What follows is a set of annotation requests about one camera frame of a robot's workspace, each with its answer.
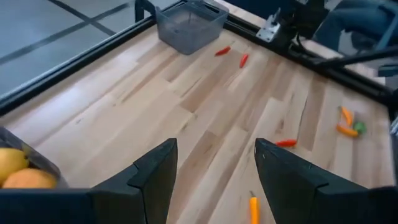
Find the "wooden table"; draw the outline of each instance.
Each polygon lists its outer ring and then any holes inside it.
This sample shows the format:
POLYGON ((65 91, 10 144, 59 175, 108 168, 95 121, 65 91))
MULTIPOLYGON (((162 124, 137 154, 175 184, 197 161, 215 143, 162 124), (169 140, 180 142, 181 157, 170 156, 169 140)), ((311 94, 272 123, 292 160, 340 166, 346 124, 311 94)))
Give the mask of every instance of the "wooden table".
MULTIPOLYGON (((255 24, 264 21, 227 6, 255 24)), ((254 139, 298 139, 297 155, 365 187, 394 184, 387 110, 224 31, 190 56, 152 27, 2 118, 1 124, 59 166, 71 187, 91 187, 167 138, 178 139, 168 223, 274 223, 254 163, 254 139), (222 57, 214 53, 232 46, 222 57), (239 61, 250 54, 243 69, 239 61), (339 106, 368 126, 336 132, 339 106)))

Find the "green vegetable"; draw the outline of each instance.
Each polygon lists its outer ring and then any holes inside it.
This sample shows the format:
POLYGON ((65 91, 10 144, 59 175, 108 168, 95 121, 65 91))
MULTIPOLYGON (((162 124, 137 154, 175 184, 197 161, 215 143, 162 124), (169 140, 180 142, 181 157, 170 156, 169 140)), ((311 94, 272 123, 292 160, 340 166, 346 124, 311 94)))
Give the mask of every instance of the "green vegetable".
POLYGON ((359 134, 364 134, 366 132, 366 125, 363 122, 355 122, 354 123, 354 130, 357 131, 359 134))

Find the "red pepper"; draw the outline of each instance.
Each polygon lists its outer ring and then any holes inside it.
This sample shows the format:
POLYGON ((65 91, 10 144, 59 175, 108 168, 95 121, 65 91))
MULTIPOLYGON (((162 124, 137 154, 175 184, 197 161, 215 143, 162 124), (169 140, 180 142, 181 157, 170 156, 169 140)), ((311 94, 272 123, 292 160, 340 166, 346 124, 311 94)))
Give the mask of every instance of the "red pepper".
POLYGON ((244 67, 244 64, 246 63, 246 61, 248 60, 248 58, 249 58, 249 54, 243 54, 243 57, 242 57, 242 59, 241 59, 241 64, 240 64, 240 68, 243 68, 244 67))
POLYGON ((215 54, 215 56, 220 56, 220 55, 224 55, 227 54, 229 52, 229 50, 231 50, 231 47, 225 47, 223 50, 219 50, 217 51, 217 53, 215 54))
POLYGON ((297 140, 294 140, 294 139, 283 140, 283 141, 279 141, 279 142, 275 143, 275 145, 277 145, 279 147, 292 147, 292 146, 295 146, 296 144, 297 144, 297 140))

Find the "small orange vegetable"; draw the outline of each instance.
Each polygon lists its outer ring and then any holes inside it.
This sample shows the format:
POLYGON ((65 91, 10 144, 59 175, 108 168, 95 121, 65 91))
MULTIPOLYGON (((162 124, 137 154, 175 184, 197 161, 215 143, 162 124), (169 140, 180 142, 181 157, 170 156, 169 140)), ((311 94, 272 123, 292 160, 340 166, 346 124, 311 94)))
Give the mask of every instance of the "small orange vegetable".
POLYGON ((347 136, 350 136, 350 137, 358 137, 358 135, 359 135, 359 133, 357 131, 350 129, 350 128, 345 128, 339 124, 336 126, 336 129, 337 129, 337 131, 339 131, 347 136))
POLYGON ((352 126, 354 122, 354 116, 351 113, 351 111, 347 110, 344 106, 340 106, 341 113, 344 116, 344 119, 346 120, 346 123, 348 126, 352 126))
POLYGON ((297 140, 294 140, 294 139, 283 140, 283 141, 279 141, 279 142, 275 143, 275 145, 277 145, 279 147, 292 147, 292 146, 295 146, 296 144, 297 144, 297 140))
POLYGON ((246 61, 248 60, 248 58, 249 58, 249 54, 243 54, 243 57, 242 57, 242 59, 241 59, 241 64, 239 65, 240 68, 243 68, 243 67, 244 67, 244 64, 246 63, 246 61))
POLYGON ((227 54, 229 52, 229 50, 231 50, 231 47, 227 46, 224 49, 217 51, 215 56, 220 56, 220 55, 227 54))
POLYGON ((259 223, 259 201, 256 196, 250 198, 251 224, 259 223))

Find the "lemon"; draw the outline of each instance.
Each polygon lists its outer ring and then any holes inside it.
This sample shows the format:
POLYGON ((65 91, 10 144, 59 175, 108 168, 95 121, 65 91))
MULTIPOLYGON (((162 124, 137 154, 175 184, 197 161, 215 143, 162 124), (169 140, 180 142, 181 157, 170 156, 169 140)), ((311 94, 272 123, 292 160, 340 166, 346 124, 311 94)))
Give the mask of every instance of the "lemon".
POLYGON ((10 174, 25 169, 28 165, 29 161, 21 150, 0 148, 0 185, 10 174))

